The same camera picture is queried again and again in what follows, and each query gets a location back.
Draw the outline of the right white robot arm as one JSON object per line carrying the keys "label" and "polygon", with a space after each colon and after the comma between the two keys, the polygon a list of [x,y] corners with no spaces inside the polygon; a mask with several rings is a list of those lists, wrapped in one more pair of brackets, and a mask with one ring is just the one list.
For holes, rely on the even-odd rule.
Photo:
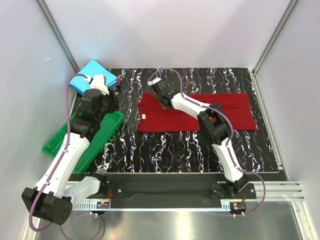
{"label": "right white robot arm", "polygon": [[208,104],[184,93],[173,91],[156,77],[148,81],[156,97],[164,107],[182,111],[198,121],[202,137],[213,147],[223,168],[226,183],[212,193],[218,198],[239,198],[249,181],[240,167],[232,146],[234,130],[230,120],[217,103]]}

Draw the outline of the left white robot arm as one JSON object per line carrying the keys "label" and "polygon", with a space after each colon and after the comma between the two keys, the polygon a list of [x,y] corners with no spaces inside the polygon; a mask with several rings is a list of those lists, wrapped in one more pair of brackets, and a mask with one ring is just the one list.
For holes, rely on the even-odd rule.
{"label": "left white robot arm", "polygon": [[122,116],[112,118],[117,107],[106,76],[83,75],[83,78],[89,88],[84,91],[80,109],[66,120],[66,134],[57,155],[37,184],[25,188],[21,195],[29,212],[29,227],[35,232],[44,228],[35,227],[34,218],[61,226],[73,206],[91,195],[103,198],[108,193],[108,186],[100,175],[86,176],[67,187],[71,174],[86,170],[123,122]]}

